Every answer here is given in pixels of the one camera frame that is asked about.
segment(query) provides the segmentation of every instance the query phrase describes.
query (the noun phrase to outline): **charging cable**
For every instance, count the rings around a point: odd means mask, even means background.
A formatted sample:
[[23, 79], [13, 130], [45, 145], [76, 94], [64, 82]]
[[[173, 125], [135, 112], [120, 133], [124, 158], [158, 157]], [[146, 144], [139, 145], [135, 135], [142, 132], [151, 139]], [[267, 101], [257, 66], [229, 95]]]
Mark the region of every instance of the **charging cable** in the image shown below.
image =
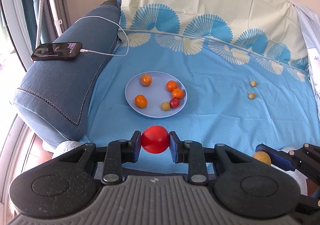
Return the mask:
[[88, 49], [83, 49], [83, 48], [80, 50], [80, 52], [92, 52], [92, 53], [97, 53], [97, 54], [101, 54], [101, 55], [105, 55], [105, 56], [115, 56], [115, 57], [124, 57], [124, 56], [126, 56], [128, 54], [128, 51], [129, 51], [129, 39], [128, 39], [127, 34], [124, 32], [124, 30], [121, 28], [121, 26], [119, 24], [117, 24], [117, 23], [115, 23], [115, 22], [113, 22], [113, 21], [111, 21], [109, 19], [103, 18], [101, 16], [86, 16], [86, 17], [82, 17], [82, 18], [78, 19], [76, 22], [78, 22], [78, 21], [80, 21], [80, 20], [82, 20], [84, 18], [101, 18], [101, 19], [104, 19], [104, 20], [106, 20], [108, 22], [112, 22], [113, 24], [117, 25], [119, 27], [119, 29], [121, 29], [123, 31], [123, 33], [124, 33], [124, 35], [126, 37], [126, 40], [128, 41], [128, 46], [127, 46], [127, 52], [124, 55], [102, 53], [102, 52], [97, 52], [97, 51], [94, 51], [94, 50], [88, 50]]

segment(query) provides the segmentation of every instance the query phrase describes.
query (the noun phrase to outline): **white cable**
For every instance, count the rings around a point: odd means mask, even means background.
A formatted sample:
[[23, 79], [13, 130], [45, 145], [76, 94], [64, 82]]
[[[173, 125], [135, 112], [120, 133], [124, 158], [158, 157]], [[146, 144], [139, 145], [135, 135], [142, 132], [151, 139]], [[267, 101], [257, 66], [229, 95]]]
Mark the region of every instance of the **white cable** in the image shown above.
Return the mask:
[[101, 54], [101, 55], [115, 56], [115, 57], [124, 57], [124, 56], [126, 56], [128, 54], [128, 51], [129, 51], [129, 39], [128, 39], [127, 34], [124, 32], [124, 30], [121, 28], [121, 26], [119, 24], [117, 24], [117, 23], [115, 23], [115, 22], [113, 22], [113, 21], [111, 21], [109, 19], [103, 18], [101, 16], [86, 16], [86, 17], [82, 17], [82, 18], [76, 20], [76, 22], [78, 22], [78, 21], [80, 21], [80, 20], [82, 20], [84, 18], [101, 18], [101, 19], [104, 19], [104, 20], [106, 20], [108, 22], [112, 22], [113, 24], [117, 25], [119, 27], [119, 29], [121, 29], [122, 32], [124, 33], [124, 35], [125, 35], [125, 37], [126, 37], [126, 39], [128, 41], [128, 45], [127, 45], [127, 52], [124, 55], [108, 54], [108, 53], [97, 52], [97, 51], [94, 51], [94, 50], [87, 50], [87, 49], [81, 49], [80, 52], [92, 52], [92, 53], [97, 53], [97, 54]]
[[37, 37], [36, 37], [36, 47], [40, 45], [41, 37], [41, 26], [42, 26], [42, 12], [43, 12], [43, 2], [44, 0], [39, 0], [39, 10], [38, 10], [38, 24], [37, 24]]

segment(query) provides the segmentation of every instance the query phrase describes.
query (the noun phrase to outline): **pillow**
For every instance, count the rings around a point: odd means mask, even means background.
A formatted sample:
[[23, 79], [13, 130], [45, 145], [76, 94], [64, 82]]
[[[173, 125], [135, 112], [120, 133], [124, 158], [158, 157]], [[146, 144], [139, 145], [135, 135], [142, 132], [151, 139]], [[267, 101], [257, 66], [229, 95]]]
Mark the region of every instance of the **pillow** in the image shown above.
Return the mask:
[[[109, 1], [87, 14], [116, 23], [120, 10]], [[99, 18], [73, 24], [55, 42], [82, 42], [83, 48], [112, 53], [118, 27]], [[24, 122], [56, 148], [80, 140], [87, 131], [88, 108], [95, 82], [111, 56], [81, 53], [74, 61], [36, 61], [17, 88], [11, 103]]]

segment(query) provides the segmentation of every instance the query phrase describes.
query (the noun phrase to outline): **blue bed sheet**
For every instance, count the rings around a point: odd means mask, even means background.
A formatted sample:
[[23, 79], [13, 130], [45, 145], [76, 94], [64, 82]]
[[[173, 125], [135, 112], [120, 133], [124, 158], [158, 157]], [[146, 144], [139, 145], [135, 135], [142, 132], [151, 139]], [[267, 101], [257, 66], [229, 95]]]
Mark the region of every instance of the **blue bed sheet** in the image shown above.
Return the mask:
[[[203, 41], [199, 53], [188, 56], [161, 45], [159, 36], [150, 33], [146, 43], [130, 47], [125, 57], [113, 57], [104, 68], [92, 94], [83, 142], [107, 146], [112, 140], [130, 139], [135, 130], [143, 132], [149, 126], [161, 125], [176, 131], [181, 140], [198, 141], [205, 147], [225, 143], [248, 155], [253, 155], [260, 143], [275, 149], [319, 144], [317, 105], [307, 76], [302, 82], [288, 70], [277, 75], [254, 57], [242, 65], [230, 63], [226, 56], [213, 52], [211, 39]], [[125, 52], [126, 47], [115, 51]], [[169, 118], [152, 119], [129, 106], [125, 85], [145, 71], [165, 72], [184, 84], [188, 101], [182, 111]], [[256, 87], [250, 86], [252, 80]], [[250, 92], [256, 94], [255, 99], [248, 99]], [[172, 162], [169, 149], [158, 155], [141, 149], [137, 163], [123, 166], [160, 173], [185, 173], [188, 169], [186, 164]]]

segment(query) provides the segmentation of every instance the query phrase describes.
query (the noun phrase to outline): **stitching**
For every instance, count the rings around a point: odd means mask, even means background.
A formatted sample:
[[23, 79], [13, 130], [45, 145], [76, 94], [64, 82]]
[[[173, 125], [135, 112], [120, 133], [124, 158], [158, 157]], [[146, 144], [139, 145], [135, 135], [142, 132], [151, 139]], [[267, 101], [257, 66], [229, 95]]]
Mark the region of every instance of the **stitching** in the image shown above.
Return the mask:
[[120, 13], [119, 10], [114, 9], [114, 8], [112, 8], [112, 7], [107, 7], [107, 6], [98, 6], [98, 7], [94, 8], [94, 9], [92, 9], [92, 10], [99, 9], [99, 8], [109, 8], [109, 9], [113, 9], [113, 10], [117, 11], [118, 13]]
[[[113, 41], [113, 43], [112, 43], [112, 45], [111, 45], [111, 48], [110, 48], [109, 52], [106, 53], [106, 54], [110, 54], [110, 51], [111, 51], [111, 49], [112, 49], [115, 41], [116, 41], [116, 37], [115, 37], [115, 39], [114, 39], [114, 41]], [[30, 94], [32, 94], [32, 95], [34, 95], [34, 96], [42, 99], [43, 101], [47, 102], [50, 106], [54, 107], [60, 114], [62, 114], [68, 121], [70, 121], [71, 123], [73, 123], [75, 126], [78, 126], [78, 125], [80, 124], [80, 121], [81, 121], [84, 104], [85, 104], [85, 101], [86, 101], [86, 99], [87, 99], [87, 97], [88, 97], [89, 91], [90, 91], [90, 89], [91, 89], [91, 87], [92, 87], [92, 85], [93, 85], [93, 82], [94, 82], [95, 78], [97, 77], [98, 72], [100, 71], [100, 69], [101, 69], [101, 67], [102, 67], [102, 65], [103, 65], [103, 63], [104, 63], [104, 61], [105, 61], [106, 59], [107, 59], [107, 56], [104, 58], [104, 60], [103, 60], [102, 63], [100, 64], [100, 66], [99, 66], [96, 74], [94, 75], [94, 77], [93, 77], [93, 79], [92, 79], [92, 81], [91, 81], [91, 83], [90, 83], [89, 89], [88, 89], [87, 93], [86, 93], [85, 96], [84, 96], [84, 100], [83, 100], [82, 105], [81, 105], [80, 115], [79, 115], [79, 118], [78, 118], [78, 121], [77, 121], [77, 122], [73, 121], [73, 120], [72, 120], [70, 117], [68, 117], [60, 108], [58, 108], [55, 104], [53, 104], [52, 102], [50, 102], [47, 98], [39, 95], [38, 93], [33, 92], [32, 90], [26, 89], [26, 88], [24, 88], [24, 87], [17, 87], [17, 89], [20, 89], [20, 90], [29, 92]]]

